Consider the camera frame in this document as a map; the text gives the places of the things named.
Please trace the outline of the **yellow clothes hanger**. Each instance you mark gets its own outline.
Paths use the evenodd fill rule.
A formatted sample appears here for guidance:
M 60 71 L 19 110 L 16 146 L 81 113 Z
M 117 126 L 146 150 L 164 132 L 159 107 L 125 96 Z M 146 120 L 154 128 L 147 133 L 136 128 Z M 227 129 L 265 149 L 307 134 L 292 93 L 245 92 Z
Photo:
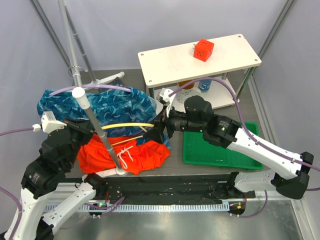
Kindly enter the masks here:
M 105 125 L 105 126 L 102 126 L 101 128 L 102 128 L 102 130 L 109 130 L 109 129 L 114 129 L 114 128 L 126 128 L 126 127 L 139 127 L 142 131 L 144 131 L 146 133 L 147 130 L 145 129 L 145 127 L 153 128 L 154 125 L 151 123 L 142 123 L 142 122 L 125 122 L 125 123 L 115 123 L 115 124 Z M 112 146 L 124 144 L 124 143 L 130 142 L 130 141 L 138 140 L 138 139 L 142 139 L 142 138 L 143 138 L 142 135 L 135 136 L 135 137 L 132 137 L 129 139 L 125 139 L 125 140 L 113 143 Z

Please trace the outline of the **orange shorts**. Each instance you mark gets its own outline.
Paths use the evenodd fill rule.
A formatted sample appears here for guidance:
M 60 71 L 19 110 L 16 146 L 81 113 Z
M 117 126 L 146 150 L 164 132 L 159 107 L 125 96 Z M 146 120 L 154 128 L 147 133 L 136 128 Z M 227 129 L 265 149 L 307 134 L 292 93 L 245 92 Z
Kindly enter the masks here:
M 108 140 L 122 168 L 134 175 L 161 167 L 171 154 L 170 149 L 165 144 L 159 144 L 152 140 L 142 144 L 129 136 L 111 137 Z M 94 135 L 88 144 L 80 148 L 77 159 L 81 171 L 86 174 L 102 172 L 116 167 L 112 157 L 97 135 Z

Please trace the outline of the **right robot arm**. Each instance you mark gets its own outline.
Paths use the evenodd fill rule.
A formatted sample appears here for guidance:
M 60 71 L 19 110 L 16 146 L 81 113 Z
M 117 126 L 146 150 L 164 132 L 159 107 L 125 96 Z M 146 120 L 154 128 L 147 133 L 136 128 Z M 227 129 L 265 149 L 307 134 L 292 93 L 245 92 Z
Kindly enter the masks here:
M 300 200 L 309 185 L 309 171 L 314 156 L 309 152 L 294 153 L 282 149 L 252 133 L 244 124 L 224 115 L 214 114 L 211 104 L 200 96 L 184 102 L 184 112 L 163 102 L 153 127 L 143 136 L 164 143 L 175 131 L 201 133 L 209 144 L 246 155 L 269 169 L 267 171 L 232 173 L 226 193 L 233 198 L 251 191 L 276 191 L 284 197 Z

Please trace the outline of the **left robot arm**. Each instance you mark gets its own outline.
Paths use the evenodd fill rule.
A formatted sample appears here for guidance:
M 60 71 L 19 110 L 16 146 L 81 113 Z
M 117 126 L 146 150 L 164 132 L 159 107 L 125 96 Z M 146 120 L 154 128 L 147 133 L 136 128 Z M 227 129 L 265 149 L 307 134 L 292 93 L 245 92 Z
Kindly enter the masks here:
M 31 162 L 21 181 L 20 199 L 9 229 L 2 240 L 52 240 L 59 228 L 85 203 L 102 199 L 106 181 L 96 173 L 88 174 L 80 186 L 51 212 L 44 208 L 59 183 L 71 171 L 80 148 L 94 135 L 90 121 L 65 119 L 62 129 L 49 131 L 41 144 L 39 157 Z

